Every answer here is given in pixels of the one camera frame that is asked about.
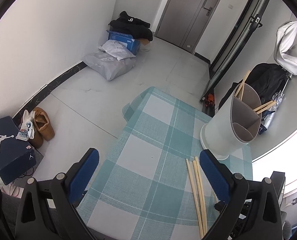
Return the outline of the wooden chopstick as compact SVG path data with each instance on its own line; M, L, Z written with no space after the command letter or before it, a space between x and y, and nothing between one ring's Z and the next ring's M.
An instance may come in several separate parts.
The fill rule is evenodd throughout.
M202 214L202 226L203 226L203 232L204 234L207 233L208 227L207 227L207 210L206 210L206 202L204 198L204 189L203 189L203 182L202 182L202 176L201 176L201 166L199 163L198 157L194 157L196 162L196 170L197 174L199 176L199 196L200 196L200 207L201 207L201 214Z
M263 113L264 111L268 110L269 108L271 108L272 106L274 106L276 104L275 101L270 101L266 104L263 104L255 109L253 109L253 111L257 114Z
M253 111L255 112L260 112L262 109L266 110L268 108L270 108L271 106L275 105L276 104L276 101L275 100L271 100L255 109L253 109Z
M245 82L250 74L250 70L248 70L246 72L246 74L244 75L244 78L242 79L242 82L238 85L236 91L235 91L235 94L234 96L236 98L238 98L240 101L242 101L242 98L243 98L243 94L244 94L244 86L245 86Z
M201 172L200 172L200 168L199 168L199 161L198 161L197 157L194 157L193 167L194 167L196 183L197 183L197 191L198 191L198 194L199 194L199 201L200 201L202 237L204 237L205 234L207 233L206 205L205 205L204 194L203 194L202 177L201 177Z
M202 229L202 219L201 219L201 213L200 213L200 208L199 208L199 201L197 200L197 194L196 194L195 184L193 181L193 174L191 171L190 162L188 159L185 159L185 161L186 161L186 165L187 165L187 169L188 169L188 176L189 176L189 181L190 181L190 185L191 185L191 189L192 189L192 193L193 193L194 204L195 204L195 209L196 209L196 214L197 214L197 221L198 221L198 226L199 226L199 236L200 236L200 239L202 239L204 237L204 234L203 234L203 229Z

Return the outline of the navy jordan shoe box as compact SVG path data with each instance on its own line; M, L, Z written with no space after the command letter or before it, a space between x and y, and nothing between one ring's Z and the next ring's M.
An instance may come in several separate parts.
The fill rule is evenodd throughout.
M37 164L33 147L16 139L18 132L10 116L0 119L0 178L5 185Z

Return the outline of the brown shoe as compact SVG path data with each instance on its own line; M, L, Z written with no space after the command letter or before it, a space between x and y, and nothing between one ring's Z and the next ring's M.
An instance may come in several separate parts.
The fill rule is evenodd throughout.
M33 111L35 112L35 117L33 118L35 134L33 139L29 139L29 143L34 148L40 148L44 140L50 141L55 137L55 131L46 111L40 107L35 107Z

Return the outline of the white sock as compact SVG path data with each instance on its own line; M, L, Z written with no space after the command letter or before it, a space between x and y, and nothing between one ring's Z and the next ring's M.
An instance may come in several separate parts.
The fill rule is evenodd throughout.
M22 116L22 123L19 132L16 136L17 140L28 141L35 137L35 126L33 120L35 118L35 111L25 110Z

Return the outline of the white utensil holder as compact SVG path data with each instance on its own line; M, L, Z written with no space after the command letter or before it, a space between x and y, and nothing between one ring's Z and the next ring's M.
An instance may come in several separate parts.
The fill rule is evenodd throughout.
M217 160L225 160L230 154L243 148L258 135L261 114L254 110L261 105L257 92L244 85L242 99L232 93L200 131L202 148L210 150Z

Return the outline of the teal plaid tablecloth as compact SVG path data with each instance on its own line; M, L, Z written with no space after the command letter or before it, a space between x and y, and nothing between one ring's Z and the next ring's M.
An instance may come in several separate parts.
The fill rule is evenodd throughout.
M126 126L79 215L97 239L199 239L192 162L210 117L155 87L122 112Z

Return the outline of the silver folded umbrella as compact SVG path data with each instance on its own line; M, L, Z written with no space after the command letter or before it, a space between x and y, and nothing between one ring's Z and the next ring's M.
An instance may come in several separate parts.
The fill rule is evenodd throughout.
M272 97L272 100L275 101L276 104L273 105L272 107L270 107L268 110L265 110L263 112L258 134L263 134L264 132L267 131L267 129L269 128L269 126L274 118L276 111L278 110L279 106L281 105L281 103L283 101L283 97L284 97L284 90L285 90L287 84L289 83L289 81L292 79L292 74L288 73L286 75L286 78L287 78L287 80L285 82L282 82L283 86L281 87L281 89L279 91L277 91Z

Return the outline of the black jacket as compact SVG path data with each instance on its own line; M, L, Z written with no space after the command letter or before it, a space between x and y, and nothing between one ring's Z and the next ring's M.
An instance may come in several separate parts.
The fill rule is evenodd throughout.
M283 89L287 81L287 71L275 63L257 64L245 81L259 96L260 103L253 102L251 107L258 107L272 100L274 94Z

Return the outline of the grey plastic parcel bag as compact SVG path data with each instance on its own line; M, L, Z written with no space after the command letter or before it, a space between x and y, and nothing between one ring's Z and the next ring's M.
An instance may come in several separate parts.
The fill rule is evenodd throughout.
M97 51L95 53L87 54L82 61L91 69L98 72L107 81L126 74L135 66L135 58L127 58L117 60L117 58L103 52Z

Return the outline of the white hanging bag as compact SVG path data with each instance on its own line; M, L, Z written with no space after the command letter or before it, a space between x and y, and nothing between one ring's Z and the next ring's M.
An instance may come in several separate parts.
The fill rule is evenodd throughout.
M297 75L297 21L288 21L276 32L273 58L277 64L292 75Z

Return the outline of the white plastic parcel bag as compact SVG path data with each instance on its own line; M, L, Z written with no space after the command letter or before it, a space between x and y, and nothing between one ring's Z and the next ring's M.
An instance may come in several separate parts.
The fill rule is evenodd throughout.
M115 57L118 61L135 57L132 52L130 52L123 44L116 40L106 41L102 46L99 46L99 50L102 50L110 56Z

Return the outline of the blue cardboard box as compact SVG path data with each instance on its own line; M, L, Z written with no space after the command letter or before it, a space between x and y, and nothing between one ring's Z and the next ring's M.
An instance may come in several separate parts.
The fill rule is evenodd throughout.
M140 50L140 41L133 38L132 35L119 33L116 31L107 31L109 40L116 40L126 47L133 55Z

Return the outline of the black open door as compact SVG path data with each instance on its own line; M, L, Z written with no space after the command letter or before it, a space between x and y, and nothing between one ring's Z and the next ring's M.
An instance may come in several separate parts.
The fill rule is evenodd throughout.
M212 62L201 54L194 53L196 57L206 62L209 66L209 81L202 93L200 102L204 102L206 97L214 92L214 88L228 72L252 34L263 26L261 19L269 1L247 1L234 28Z

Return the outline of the black clothes pile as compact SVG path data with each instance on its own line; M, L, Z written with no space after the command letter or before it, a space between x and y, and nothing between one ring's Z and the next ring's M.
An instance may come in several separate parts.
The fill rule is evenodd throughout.
M151 25L139 18L129 16L127 12L122 11L117 20L111 20L109 23L110 31L116 31L127 35L132 35L134 39L146 39L153 41Z

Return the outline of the grey door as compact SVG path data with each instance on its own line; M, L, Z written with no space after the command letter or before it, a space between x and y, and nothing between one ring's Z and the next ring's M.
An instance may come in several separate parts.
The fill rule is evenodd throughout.
M192 53L220 0L168 0L155 36Z

